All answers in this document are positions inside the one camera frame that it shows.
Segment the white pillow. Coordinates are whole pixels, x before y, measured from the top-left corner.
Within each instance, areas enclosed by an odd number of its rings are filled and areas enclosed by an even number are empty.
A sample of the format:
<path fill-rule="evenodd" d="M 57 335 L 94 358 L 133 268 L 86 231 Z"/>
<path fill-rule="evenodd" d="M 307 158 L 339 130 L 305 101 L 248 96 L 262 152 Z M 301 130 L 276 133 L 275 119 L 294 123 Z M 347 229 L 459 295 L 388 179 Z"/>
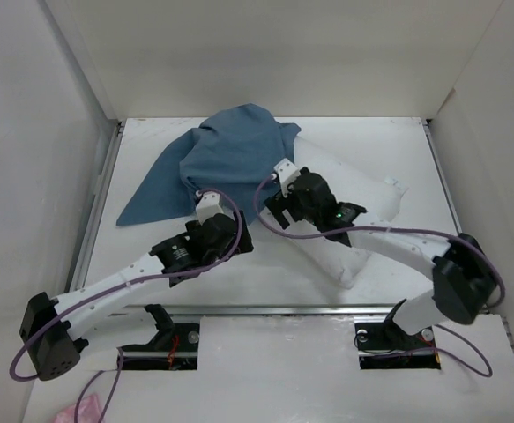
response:
<path fill-rule="evenodd" d="M 386 221 L 394 220 L 399 214 L 406 190 L 392 179 L 373 178 L 303 137 L 295 139 L 294 157 L 290 161 L 298 168 L 307 167 L 320 174 L 339 202 L 361 205 Z M 343 289 L 353 287 L 355 278 L 371 256 L 366 250 L 349 248 L 325 238 L 287 241 Z"/>

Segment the blue fabric pillowcase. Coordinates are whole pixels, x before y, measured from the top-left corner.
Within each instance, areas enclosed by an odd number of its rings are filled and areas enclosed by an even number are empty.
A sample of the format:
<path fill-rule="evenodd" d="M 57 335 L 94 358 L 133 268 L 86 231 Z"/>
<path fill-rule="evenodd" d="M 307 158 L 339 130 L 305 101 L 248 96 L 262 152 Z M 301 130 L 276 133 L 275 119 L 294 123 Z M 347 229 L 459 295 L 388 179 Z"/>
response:
<path fill-rule="evenodd" d="M 294 160 L 294 142 L 301 131 L 298 124 L 278 122 L 252 103 L 221 110 L 163 150 L 116 224 L 135 226 L 191 215 L 195 193 L 201 189 L 225 193 L 252 222 L 258 184 L 280 161 Z"/>

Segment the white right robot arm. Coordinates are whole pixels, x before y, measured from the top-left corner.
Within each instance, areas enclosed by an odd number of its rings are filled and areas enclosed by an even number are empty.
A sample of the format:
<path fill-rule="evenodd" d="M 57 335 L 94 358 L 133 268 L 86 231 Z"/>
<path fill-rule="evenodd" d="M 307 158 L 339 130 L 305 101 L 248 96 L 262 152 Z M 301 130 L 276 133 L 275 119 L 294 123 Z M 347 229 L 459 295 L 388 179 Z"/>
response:
<path fill-rule="evenodd" d="M 399 301 L 382 322 L 356 324 L 355 341 L 364 351 L 412 351 L 423 331 L 446 321 L 470 325 L 498 305 L 494 295 L 505 297 L 498 270 L 472 236 L 392 226 L 361 205 L 338 201 L 320 174 L 289 160 L 260 182 L 253 204 L 266 207 L 276 221 L 266 228 L 282 237 L 297 239 L 287 229 L 306 221 L 315 231 L 305 239 L 385 256 L 430 281 L 430 289 Z"/>

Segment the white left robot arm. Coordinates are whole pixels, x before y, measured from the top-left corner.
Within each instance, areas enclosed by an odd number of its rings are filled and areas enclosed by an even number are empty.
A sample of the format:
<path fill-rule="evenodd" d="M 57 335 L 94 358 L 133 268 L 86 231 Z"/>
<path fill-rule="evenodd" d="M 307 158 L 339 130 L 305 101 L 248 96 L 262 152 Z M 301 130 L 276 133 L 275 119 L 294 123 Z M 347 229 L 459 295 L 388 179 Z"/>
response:
<path fill-rule="evenodd" d="M 36 294 L 19 328 L 20 352 L 34 366 L 32 377 L 51 381 L 73 369 L 92 344 L 90 332 L 133 301 L 159 291 L 162 280 L 177 286 L 253 248 L 243 212 L 217 212 L 204 221 L 188 222 L 184 232 L 93 286 L 55 298 Z"/>

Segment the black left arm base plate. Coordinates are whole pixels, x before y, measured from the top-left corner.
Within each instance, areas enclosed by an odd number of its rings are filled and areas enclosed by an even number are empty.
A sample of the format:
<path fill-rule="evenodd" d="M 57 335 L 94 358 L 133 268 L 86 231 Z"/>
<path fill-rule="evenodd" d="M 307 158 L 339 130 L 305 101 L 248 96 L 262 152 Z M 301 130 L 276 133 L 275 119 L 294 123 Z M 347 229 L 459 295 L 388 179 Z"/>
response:
<path fill-rule="evenodd" d="M 123 370 L 194 371 L 198 365 L 200 321 L 193 317 L 174 319 L 161 305 L 145 306 L 147 322 L 154 334 L 144 343 L 125 345 Z"/>

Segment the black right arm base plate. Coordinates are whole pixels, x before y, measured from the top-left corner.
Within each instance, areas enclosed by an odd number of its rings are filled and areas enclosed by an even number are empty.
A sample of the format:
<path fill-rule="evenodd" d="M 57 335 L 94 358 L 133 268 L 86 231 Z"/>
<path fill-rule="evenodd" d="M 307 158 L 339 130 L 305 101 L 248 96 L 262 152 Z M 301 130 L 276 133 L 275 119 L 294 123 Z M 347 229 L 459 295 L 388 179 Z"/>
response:
<path fill-rule="evenodd" d="M 431 327 L 409 335 L 394 323 L 356 322 L 354 346 L 361 370 L 440 370 Z"/>

